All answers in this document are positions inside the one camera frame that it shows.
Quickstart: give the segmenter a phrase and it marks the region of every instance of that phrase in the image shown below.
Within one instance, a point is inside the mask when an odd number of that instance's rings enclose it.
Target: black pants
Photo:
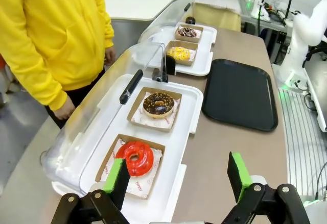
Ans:
[[[91,91],[91,89],[93,88],[93,86],[98,82],[98,80],[102,77],[102,75],[104,74],[104,70],[101,71],[101,73],[99,73],[98,77],[88,86],[82,87],[80,89],[77,90],[69,90],[66,91],[67,95],[71,98],[73,104],[75,107],[78,107],[81,102],[83,101],[83,99],[86,97],[86,95]],[[63,126],[65,125],[65,123],[67,122],[67,119],[58,119],[54,112],[48,107],[45,107],[46,111],[48,112],[49,116],[53,119],[53,121],[57,124],[57,126],[61,129],[63,128]]]

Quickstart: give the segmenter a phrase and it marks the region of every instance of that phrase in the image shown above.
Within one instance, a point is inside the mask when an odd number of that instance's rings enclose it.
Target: transparent cover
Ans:
[[[138,42],[166,43],[174,39],[176,25],[185,15],[193,15],[194,0],[177,0],[171,3],[141,34]]]
[[[162,67],[166,66],[164,53],[163,44],[151,42],[137,44],[127,49],[106,71],[71,115],[56,138],[55,144],[41,157],[41,164],[52,181],[86,194],[80,187],[81,176],[103,135],[123,106],[122,96],[127,98],[125,101],[128,102],[133,90],[131,87],[138,84],[137,77],[162,81],[164,75]],[[161,69],[156,72],[148,67],[152,59],[159,59],[156,61],[162,63]],[[121,76],[131,80],[127,87],[117,87]],[[114,93],[110,91],[117,88],[121,89],[121,95],[113,96]],[[102,110],[107,108],[109,103],[110,111],[103,114]],[[97,127],[99,120],[102,120],[101,125],[106,123],[105,126]]]

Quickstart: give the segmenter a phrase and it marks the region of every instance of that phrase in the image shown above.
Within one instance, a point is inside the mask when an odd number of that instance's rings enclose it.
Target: black tray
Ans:
[[[225,59],[212,62],[202,112],[260,131],[272,131],[278,125],[270,76],[260,68]]]

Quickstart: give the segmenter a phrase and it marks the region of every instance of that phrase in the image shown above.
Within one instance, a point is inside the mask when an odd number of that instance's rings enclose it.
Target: person's right hand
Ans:
[[[74,112],[74,110],[75,110],[75,106],[71,98],[67,96],[67,100],[62,105],[62,107],[53,112],[58,119],[68,119],[71,116],[71,114]]]

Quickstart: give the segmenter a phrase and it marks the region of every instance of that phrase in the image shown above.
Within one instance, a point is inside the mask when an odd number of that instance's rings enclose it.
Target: yellow hoodie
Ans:
[[[97,77],[112,38],[104,0],[0,0],[0,53],[52,110]]]

